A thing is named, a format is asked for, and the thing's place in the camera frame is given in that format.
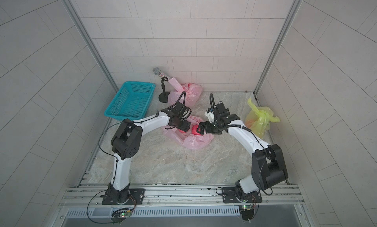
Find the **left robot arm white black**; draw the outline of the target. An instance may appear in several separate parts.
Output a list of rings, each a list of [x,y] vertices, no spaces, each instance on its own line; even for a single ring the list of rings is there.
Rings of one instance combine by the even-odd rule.
[[[132,157],[139,150],[142,137],[147,133],[168,127],[168,129],[179,129],[187,132],[191,123],[187,121],[191,115],[191,109],[185,105],[186,92],[182,92],[178,100],[171,106],[157,111],[154,116],[150,116],[138,121],[125,119],[117,123],[119,128],[115,132],[112,140],[112,154],[106,154],[114,157],[115,165],[113,170],[113,180],[109,183],[104,195],[102,204],[125,204],[128,201],[137,203],[130,192],[130,167]]]

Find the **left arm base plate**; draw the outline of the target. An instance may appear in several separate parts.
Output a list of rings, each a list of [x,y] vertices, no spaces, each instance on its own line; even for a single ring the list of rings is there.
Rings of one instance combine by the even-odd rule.
[[[132,205],[142,204],[145,189],[129,189],[125,188],[122,191],[117,191],[110,187],[101,195],[102,205]]]

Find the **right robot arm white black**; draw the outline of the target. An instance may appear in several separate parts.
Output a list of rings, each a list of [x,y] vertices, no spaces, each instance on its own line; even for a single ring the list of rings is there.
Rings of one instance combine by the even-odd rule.
[[[231,114],[220,101],[215,103],[209,96],[210,108],[206,111],[206,122],[200,122],[197,133],[233,136],[251,155],[251,175],[235,183],[235,196],[240,202],[259,202],[258,194],[288,179],[288,172],[282,149],[260,139],[235,114]]]

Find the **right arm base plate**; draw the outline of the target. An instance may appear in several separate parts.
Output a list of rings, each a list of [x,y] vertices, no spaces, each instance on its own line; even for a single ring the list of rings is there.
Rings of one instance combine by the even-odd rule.
[[[216,194],[222,197],[224,203],[258,204],[263,201],[259,190],[245,194],[240,187],[218,187]]]

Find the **red apple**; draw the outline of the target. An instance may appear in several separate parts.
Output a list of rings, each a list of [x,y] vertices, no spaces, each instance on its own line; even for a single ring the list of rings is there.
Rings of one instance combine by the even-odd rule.
[[[191,128],[191,133],[193,135],[201,135],[201,133],[199,133],[197,130],[198,130],[198,125],[193,125]]]

